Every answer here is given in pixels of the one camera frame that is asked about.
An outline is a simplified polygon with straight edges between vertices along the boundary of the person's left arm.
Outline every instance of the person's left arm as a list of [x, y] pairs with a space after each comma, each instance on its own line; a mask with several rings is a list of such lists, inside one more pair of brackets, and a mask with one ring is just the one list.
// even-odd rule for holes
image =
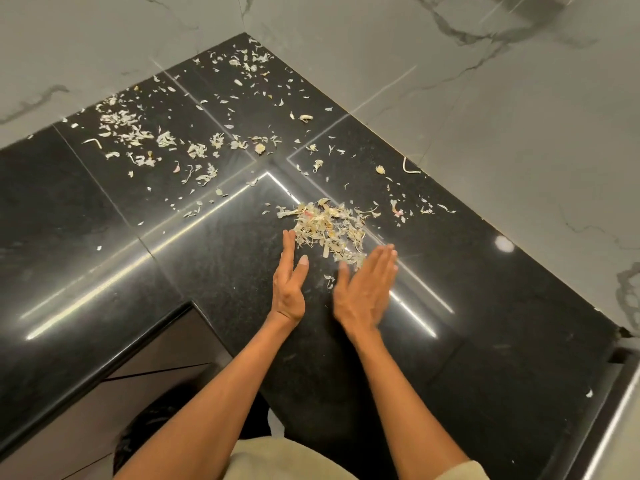
[[300, 290], [308, 268], [295, 270], [295, 234], [284, 231], [273, 275], [271, 311], [261, 329], [204, 389], [152, 436], [114, 480], [219, 479], [224, 473], [258, 388], [284, 340], [305, 313]]

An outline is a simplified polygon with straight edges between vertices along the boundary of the person's left hand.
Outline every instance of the person's left hand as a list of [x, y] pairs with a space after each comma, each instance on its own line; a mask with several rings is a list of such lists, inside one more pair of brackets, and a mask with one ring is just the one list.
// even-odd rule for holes
[[305, 314], [305, 297], [300, 288], [309, 271], [309, 258], [302, 256], [293, 269], [293, 251], [296, 247], [296, 233], [293, 230], [282, 231], [282, 247], [280, 264], [273, 274], [273, 300], [269, 314], [283, 315], [295, 326]]

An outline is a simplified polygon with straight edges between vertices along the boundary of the person's right arm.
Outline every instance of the person's right arm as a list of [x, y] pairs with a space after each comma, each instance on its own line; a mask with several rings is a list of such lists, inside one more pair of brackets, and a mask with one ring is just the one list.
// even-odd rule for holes
[[333, 313], [362, 361], [398, 477], [433, 480], [469, 459], [404, 377], [378, 330], [397, 272], [396, 256], [393, 246], [375, 249], [353, 279], [340, 263]]

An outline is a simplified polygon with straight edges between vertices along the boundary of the glossy black surface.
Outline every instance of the glossy black surface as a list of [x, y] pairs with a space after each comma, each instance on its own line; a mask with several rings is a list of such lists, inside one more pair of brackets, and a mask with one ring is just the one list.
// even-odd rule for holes
[[[399, 252], [397, 284], [381, 325], [389, 350], [444, 427], [492, 479], [537, 478], [588, 401], [585, 395], [613, 347], [613, 323], [521, 250], [500, 251], [494, 228], [426, 175], [405, 173], [393, 148], [278, 59], [259, 64], [264, 67], [246, 79], [228, 63], [229, 55], [245, 48], [250, 56], [256, 45], [238, 36], [214, 48], [215, 54], [201, 54], [199, 63], [188, 60], [160, 73], [160, 82], [148, 79], [125, 92], [125, 106], [144, 116], [143, 129], [157, 135], [160, 127], [187, 142], [176, 151], [154, 140], [134, 148], [134, 154], [151, 150], [162, 158], [153, 168], [133, 165], [125, 156], [132, 150], [111, 138], [100, 138], [103, 149], [83, 143], [102, 131], [95, 108], [56, 127], [169, 281], [199, 306], [234, 355], [268, 312], [281, 230], [294, 224], [293, 217], [277, 219], [275, 206], [291, 209], [297, 201], [322, 197], [361, 209], [379, 202], [383, 215], [367, 221], [365, 247], [393, 242]], [[213, 64], [222, 54], [224, 60]], [[290, 119], [290, 111], [314, 119], [304, 124]], [[71, 128], [73, 123], [79, 126]], [[227, 133], [226, 143], [231, 134], [241, 140], [275, 134], [282, 143], [267, 144], [261, 157], [253, 145], [247, 151], [225, 145], [215, 159], [209, 138], [216, 132]], [[192, 160], [188, 142], [206, 144], [210, 156]], [[311, 143], [318, 152], [304, 149]], [[329, 145], [335, 145], [331, 155]], [[110, 151], [121, 156], [107, 160]], [[324, 165], [313, 173], [316, 159]], [[180, 174], [172, 173], [175, 161]], [[187, 165], [208, 162], [219, 169], [210, 183], [199, 187], [193, 177], [180, 183]], [[377, 165], [385, 168], [384, 176], [376, 173]], [[248, 186], [254, 178], [257, 185]], [[216, 195], [216, 188], [228, 196]], [[420, 213], [422, 198], [434, 204], [434, 214]], [[399, 201], [405, 223], [394, 217], [390, 199]], [[182, 217], [198, 208], [197, 201], [203, 202], [200, 213]], [[317, 246], [296, 250], [296, 259], [304, 253], [311, 262], [303, 288], [307, 314], [277, 355], [263, 395], [292, 439], [359, 478], [393, 477], [361, 366], [331, 316], [323, 275], [337, 265], [323, 259]]]
[[5, 453], [183, 298], [54, 128], [3, 149], [0, 180]]

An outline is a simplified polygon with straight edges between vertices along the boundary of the cream shirt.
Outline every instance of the cream shirt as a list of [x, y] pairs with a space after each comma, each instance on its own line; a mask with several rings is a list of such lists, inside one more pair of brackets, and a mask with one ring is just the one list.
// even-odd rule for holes
[[[286, 438], [239, 440], [224, 480], [357, 480], [347, 470]], [[462, 463], [436, 480], [489, 480], [475, 461]]]

